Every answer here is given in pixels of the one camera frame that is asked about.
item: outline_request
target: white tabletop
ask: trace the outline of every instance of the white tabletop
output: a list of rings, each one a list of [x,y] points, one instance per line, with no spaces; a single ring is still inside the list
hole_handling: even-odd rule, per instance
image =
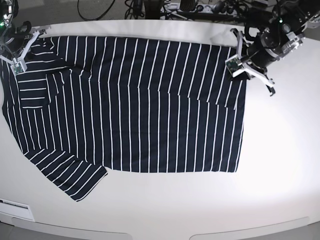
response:
[[[129,36],[236,45],[233,26],[204,22],[111,20],[52,25],[49,36]],[[0,115],[0,198],[29,204],[36,222],[134,240],[187,240],[310,217],[320,221],[320,42],[269,67],[276,95],[247,85],[237,173],[131,173],[109,170],[75,202],[20,152]],[[0,104],[3,90],[0,90]]]

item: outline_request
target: white table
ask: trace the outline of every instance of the white table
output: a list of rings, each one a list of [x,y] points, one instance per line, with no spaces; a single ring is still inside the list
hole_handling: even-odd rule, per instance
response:
[[[130,36],[236,45],[232,26],[113,20],[52,25],[49,36]],[[0,115],[0,198],[29,204],[36,222],[128,233],[135,240],[187,240],[309,217],[320,221],[320,42],[306,39],[269,67],[276,95],[247,85],[237,173],[130,173],[109,170],[75,202],[20,152]],[[3,90],[0,91],[0,104]]]

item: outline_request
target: navy and white striped shirt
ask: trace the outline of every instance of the navy and white striped shirt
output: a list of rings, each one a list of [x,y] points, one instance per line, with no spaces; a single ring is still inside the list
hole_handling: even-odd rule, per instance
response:
[[[107,174],[238,168],[246,81],[229,47],[125,37],[38,39],[1,61],[2,111],[23,154],[72,199]]]

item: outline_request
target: striped shirt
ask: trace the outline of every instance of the striped shirt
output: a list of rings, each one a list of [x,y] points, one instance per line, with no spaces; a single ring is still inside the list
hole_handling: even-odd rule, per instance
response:
[[[125,37],[38,39],[1,61],[3,115],[23,154],[81,201],[107,174],[235,172],[246,81],[224,46]]]

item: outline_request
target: shirt sleeve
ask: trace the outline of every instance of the shirt sleeve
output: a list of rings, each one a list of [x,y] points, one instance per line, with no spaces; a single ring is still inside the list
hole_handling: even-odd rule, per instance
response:
[[[93,165],[60,150],[36,149],[25,156],[73,200],[83,200],[108,174],[103,166]]]

